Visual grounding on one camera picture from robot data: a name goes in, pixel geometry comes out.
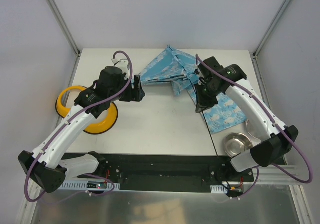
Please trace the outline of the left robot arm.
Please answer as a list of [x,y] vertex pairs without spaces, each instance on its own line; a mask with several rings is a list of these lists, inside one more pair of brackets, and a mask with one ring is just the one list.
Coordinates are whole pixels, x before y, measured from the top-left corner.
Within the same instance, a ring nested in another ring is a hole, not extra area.
[[106,160],[91,151],[83,156],[63,159],[64,154],[101,114],[118,118],[114,102],[140,102],[145,93],[139,75],[132,74],[131,64],[107,66],[93,85],[84,89],[74,101],[63,122],[33,151],[22,151],[18,161],[26,180],[33,180],[44,192],[55,192],[66,179],[90,174],[99,179],[105,175]]

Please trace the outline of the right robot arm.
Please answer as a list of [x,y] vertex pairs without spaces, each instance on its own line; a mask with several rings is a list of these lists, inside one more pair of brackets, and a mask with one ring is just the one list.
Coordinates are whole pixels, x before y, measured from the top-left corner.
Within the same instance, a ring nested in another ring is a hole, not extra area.
[[232,157],[225,168],[225,176],[237,181],[243,172],[256,166],[268,167],[287,154],[299,134],[297,128],[287,126],[278,119],[254,91],[245,72],[236,64],[223,67],[215,57],[205,61],[196,58],[195,73],[199,81],[195,85],[197,113],[218,104],[219,94],[228,96],[245,114],[261,141],[249,150]]

